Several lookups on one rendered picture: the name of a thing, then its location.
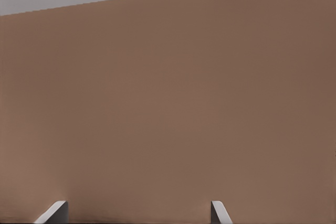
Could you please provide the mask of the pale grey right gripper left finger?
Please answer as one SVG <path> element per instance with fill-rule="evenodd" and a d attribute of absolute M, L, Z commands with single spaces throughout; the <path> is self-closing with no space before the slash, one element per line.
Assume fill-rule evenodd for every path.
<path fill-rule="evenodd" d="M 68 202 L 59 200 L 53 203 L 34 224 L 67 224 L 68 223 Z"/>

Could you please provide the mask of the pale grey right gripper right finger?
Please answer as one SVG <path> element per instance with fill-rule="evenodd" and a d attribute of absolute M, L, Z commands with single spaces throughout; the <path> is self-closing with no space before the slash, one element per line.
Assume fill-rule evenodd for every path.
<path fill-rule="evenodd" d="M 211 201 L 211 224 L 233 224 L 221 201 Z"/>

